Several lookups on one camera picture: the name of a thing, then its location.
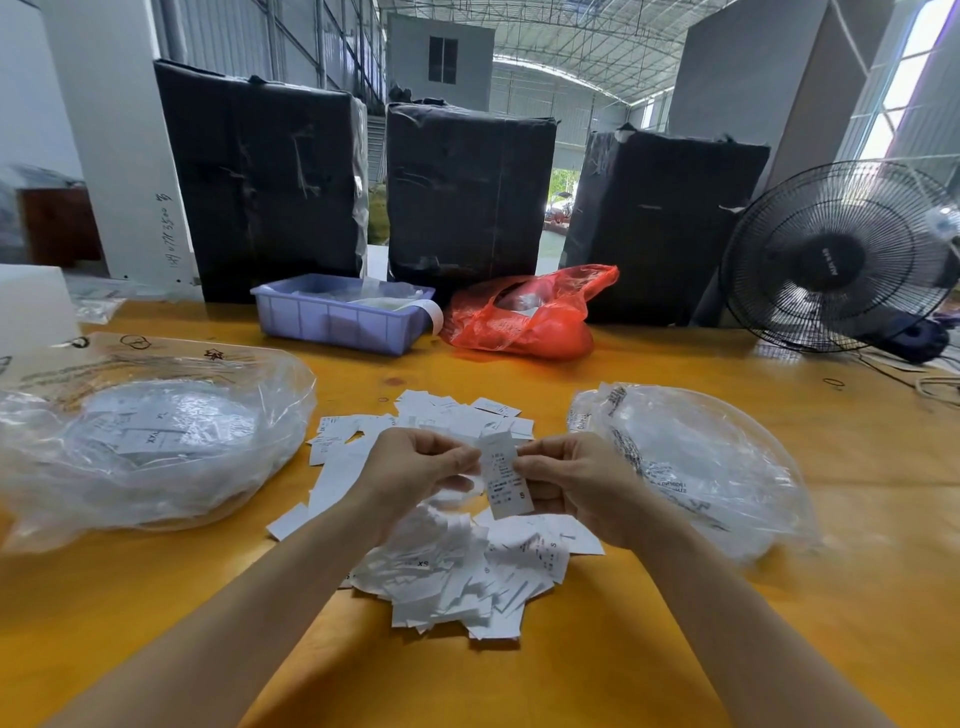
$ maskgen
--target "yellow table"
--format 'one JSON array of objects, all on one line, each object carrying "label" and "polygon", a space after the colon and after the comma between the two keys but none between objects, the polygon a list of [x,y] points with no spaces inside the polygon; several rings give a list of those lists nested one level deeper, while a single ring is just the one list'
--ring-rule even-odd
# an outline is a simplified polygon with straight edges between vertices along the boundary
[{"label": "yellow table", "polygon": [[[604,381],[687,387],[768,427],[800,463],[824,547],[778,550],[755,586],[902,726],[960,715],[960,412],[843,360],[752,355],[743,331],[596,330],[592,356],[551,364],[422,337],[399,359],[267,340],[252,307],[128,303],[108,327],[282,347],[317,375],[321,414],[392,410],[406,388],[522,407],[564,429],[575,390]],[[840,388],[825,378],[845,383]],[[236,515],[169,534],[89,535],[0,559],[0,724],[34,725],[271,548],[264,526],[317,477],[304,447]],[[627,552],[571,560],[532,602],[519,645],[478,647],[445,624],[420,638],[390,607],[339,592],[245,725],[725,725],[706,677]]]}]

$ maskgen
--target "black wrapped package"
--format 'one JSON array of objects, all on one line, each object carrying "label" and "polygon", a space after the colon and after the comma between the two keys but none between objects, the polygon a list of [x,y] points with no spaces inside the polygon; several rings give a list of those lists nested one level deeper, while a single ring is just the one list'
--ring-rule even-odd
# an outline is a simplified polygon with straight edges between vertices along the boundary
[{"label": "black wrapped package", "polygon": [[769,156],[629,125],[592,133],[561,267],[616,265],[620,280],[590,302],[588,321],[685,326]]},{"label": "black wrapped package", "polygon": [[367,111],[340,91],[157,61],[204,298],[304,273],[357,277],[367,254]]},{"label": "black wrapped package", "polygon": [[390,274],[454,291],[537,270],[557,122],[387,107]]}]

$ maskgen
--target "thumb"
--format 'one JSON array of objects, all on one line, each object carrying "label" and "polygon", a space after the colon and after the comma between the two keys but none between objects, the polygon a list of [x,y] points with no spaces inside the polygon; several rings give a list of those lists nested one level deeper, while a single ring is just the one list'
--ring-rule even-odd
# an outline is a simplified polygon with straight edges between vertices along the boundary
[{"label": "thumb", "polygon": [[480,450],[462,445],[430,458],[434,482],[470,470],[480,459]]},{"label": "thumb", "polygon": [[514,460],[514,470],[528,480],[560,486],[570,481],[570,463],[546,455],[521,455]]}]

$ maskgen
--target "blue plastic tray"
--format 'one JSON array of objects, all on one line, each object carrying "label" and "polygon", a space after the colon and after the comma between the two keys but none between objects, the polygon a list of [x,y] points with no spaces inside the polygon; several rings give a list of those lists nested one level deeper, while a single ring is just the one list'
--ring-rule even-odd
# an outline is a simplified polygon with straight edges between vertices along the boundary
[{"label": "blue plastic tray", "polygon": [[[432,328],[430,315],[416,306],[385,311],[310,295],[351,290],[359,294],[362,285],[360,279],[308,273],[257,286],[251,293],[256,296],[260,328],[271,336],[400,356],[410,350],[424,331]],[[368,281],[364,295],[369,286]],[[409,290],[409,283],[380,281],[375,295],[402,297]],[[420,290],[421,298],[433,298],[433,288]]]}]

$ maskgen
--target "hand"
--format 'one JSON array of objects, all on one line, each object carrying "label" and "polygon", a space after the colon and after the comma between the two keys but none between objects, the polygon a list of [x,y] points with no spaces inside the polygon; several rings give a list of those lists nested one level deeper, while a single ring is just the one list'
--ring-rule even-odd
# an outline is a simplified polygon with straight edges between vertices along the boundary
[{"label": "hand", "polygon": [[350,488],[388,519],[399,521],[441,488],[469,491],[463,477],[480,472],[480,450],[425,429],[391,427],[376,438],[360,477]]},{"label": "hand", "polygon": [[630,547],[630,519],[659,508],[656,494],[611,445],[592,432],[558,435],[517,450],[538,513],[568,513],[597,537]]}]

